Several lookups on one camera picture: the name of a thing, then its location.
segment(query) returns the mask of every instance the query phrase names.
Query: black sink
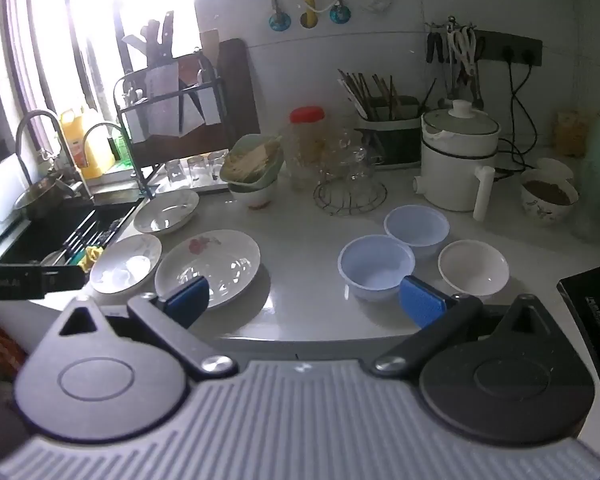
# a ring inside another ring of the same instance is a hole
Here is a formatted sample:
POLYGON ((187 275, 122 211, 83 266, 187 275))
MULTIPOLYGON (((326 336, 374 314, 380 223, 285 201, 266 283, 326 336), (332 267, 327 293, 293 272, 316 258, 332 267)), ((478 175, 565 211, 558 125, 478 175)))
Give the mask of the black sink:
POLYGON ((86 245, 106 246, 123 221, 142 202, 93 205, 84 200, 65 200, 45 219, 33 221, 7 251, 1 264, 40 262, 49 253, 68 250, 68 260, 86 245))

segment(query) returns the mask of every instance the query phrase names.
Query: pot lid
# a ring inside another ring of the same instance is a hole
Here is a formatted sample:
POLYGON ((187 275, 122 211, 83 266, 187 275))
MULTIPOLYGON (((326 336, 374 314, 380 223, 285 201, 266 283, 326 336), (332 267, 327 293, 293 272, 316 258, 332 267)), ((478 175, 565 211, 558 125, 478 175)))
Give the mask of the pot lid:
POLYGON ((487 114, 473 110, 469 101, 456 99, 451 110, 433 110, 424 115, 428 126, 463 135, 495 134, 500 125, 487 114))

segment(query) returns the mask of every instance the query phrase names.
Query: countertop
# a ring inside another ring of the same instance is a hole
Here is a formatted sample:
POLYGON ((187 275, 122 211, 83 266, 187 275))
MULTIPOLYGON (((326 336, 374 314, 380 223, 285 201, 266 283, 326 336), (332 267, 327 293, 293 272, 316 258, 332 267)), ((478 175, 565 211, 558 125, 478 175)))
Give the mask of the countertop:
MULTIPOLYGON (((336 260, 344 245, 366 234, 382 234, 384 216, 396 206, 426 204, 412 191, 418 170, 378 173, 388 190, 387 200, 362 216, 334 218, 318 208, 310 192, 293 192, 281 176, 275 200, 258 211, 246 210, 229 193, 204 195, 197 212, 179 231, 161 238, 163 254, 187 237, 214 229, 240 230, 259 244, 262 265, 254 282, 231 303, 205 313, 191 331, 205 339, 236 338, 296 342, 333 342, 394 338, 417 330, 402 312, 397 298, 384 303, 365 303, 349 294, 336 260)), ((567 306, 556 289, 561 278, 600 266, 600 243, 588 243, 571 235, 568 224, 553 228, 536 226, 520 205, 519 178, 494 184, 486 220, 478 223, 470 214, 446 212, 451 226, 448 242, 460 238, 483 240, 506 257, 511 278, 491 303, 510 303, 518 294, 535 294, 555 317, 583 361, 592 362, 567 306)), ((129 224, 120 238, 136 234, 129 224)), ((436 260, 417 262, 414 274, 443 292, 436 260)), ((152 290, 150 280, 141 290, 152 290)), ((103 298, 89 285, 83 291, 98 304, 124 304, 126 296, 103 298)), ((12 336, 6 312, 36 312, 35 323, 52 322, 54 311, 64 309, 74 292, 49 294, 44 300, 0 302, 0 324, 12 336)), ((251 347, 256 343, 249 341, 251 347)), ((600 383, 596 400, 581 438, 600 453, 600 383)))

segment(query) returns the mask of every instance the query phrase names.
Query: plate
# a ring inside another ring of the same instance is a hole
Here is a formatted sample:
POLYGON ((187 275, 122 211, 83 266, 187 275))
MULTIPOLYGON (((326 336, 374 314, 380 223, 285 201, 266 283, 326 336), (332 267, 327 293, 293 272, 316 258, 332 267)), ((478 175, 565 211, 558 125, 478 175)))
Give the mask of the plate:
POLYGON ((145 234, 167 234, 187 223, 200 202, 190 189, 177 189, 157 195, 136 214, 134 227, 145 234))
POLYGON ((162 244, 151 235, 134 235, 109 246, 100 255, 89 281, 102 294, 115 294, 142 282, 160 260, 162 244))
POLYGON ((155 273, 155 291, 169 293, 197 276, 209 282, 209 305, 215 308, 240 294, 260 266, 260 248, 240 231, 208 231, 169 252, 155 273))

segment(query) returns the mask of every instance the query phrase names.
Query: lid knob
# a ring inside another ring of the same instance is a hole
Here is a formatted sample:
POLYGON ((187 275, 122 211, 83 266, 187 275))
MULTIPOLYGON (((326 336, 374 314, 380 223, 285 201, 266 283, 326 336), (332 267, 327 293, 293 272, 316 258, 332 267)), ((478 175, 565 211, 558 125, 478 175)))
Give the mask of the lid knob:
POLYGON ((472 109, 472 105, 469 101, 464 99, 454 99, 454 107, 449 110, 449 115, 457 117, 458 119, 471 119, 475 113, 472 109))

